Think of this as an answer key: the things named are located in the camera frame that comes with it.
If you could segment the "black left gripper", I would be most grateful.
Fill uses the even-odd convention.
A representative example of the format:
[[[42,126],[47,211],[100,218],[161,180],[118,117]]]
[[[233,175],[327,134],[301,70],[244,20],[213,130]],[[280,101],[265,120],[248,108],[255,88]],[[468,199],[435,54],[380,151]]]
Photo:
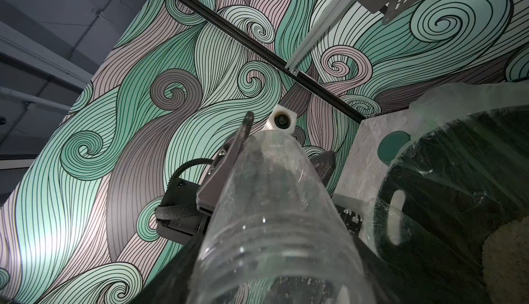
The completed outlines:
[[[253,112],[246,112],[237,131],[217,152],[200,187],[179,177],[169,183],[155,208],[156,232],[160,237],[184,246],[196,235],[205,235],[211,219],[208,215],[213,214],[253,121]]]

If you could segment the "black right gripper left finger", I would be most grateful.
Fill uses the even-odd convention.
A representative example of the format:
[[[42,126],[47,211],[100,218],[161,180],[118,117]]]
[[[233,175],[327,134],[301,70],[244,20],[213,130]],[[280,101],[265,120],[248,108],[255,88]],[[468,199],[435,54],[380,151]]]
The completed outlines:
[[[193,236],[130,303],[186,303],[190,293],[189,282],[204,237],[204,235]]]

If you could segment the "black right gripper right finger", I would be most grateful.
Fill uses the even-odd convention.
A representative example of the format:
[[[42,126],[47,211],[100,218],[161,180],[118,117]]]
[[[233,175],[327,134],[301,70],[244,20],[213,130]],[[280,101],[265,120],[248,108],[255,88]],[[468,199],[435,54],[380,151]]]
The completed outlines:
[[[373,288],[376,303],[401,303],[398,282],[386,264],[357,236],[351,235],[362,260],[367,281]]]

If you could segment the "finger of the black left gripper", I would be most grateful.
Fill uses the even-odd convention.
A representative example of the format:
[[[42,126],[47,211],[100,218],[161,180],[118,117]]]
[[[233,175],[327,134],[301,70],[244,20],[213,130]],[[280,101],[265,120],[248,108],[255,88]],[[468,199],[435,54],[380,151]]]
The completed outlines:
[[[310,158],[314,169],[324,186],[329,183],[332,174],[336,170],[336,154],[333,151],[325,151]]]

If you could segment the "red-lidded oatmeal jar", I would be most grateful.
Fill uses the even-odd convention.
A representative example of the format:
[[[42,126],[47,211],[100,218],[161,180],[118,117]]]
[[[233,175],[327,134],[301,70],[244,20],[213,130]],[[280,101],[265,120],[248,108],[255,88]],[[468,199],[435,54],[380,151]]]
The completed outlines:
[[[214,210],[189,303],[374,303],[353,239],[301,145],[251,136]]]

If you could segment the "black bin with green liner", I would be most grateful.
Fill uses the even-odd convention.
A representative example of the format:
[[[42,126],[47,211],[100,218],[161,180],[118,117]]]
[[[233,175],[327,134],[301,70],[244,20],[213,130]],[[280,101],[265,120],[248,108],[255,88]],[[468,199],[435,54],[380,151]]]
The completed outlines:
[[[528,82],[444,85],[409,111],[420,125],[377,193],[375,254],[401,303],[492,303],[484,242],[528,218]]]

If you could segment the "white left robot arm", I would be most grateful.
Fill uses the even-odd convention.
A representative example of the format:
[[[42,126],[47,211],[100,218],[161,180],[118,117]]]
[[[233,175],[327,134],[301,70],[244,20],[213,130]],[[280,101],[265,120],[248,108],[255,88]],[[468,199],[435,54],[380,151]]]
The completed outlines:
[[[336,167],[332,151],[307,156],[293,117],[280,112],[251,133],[244,117],[212,158],[179,166],[155,210],[158,234],[186,244],[270,241],[315,236],[340,223],[325,185]]]

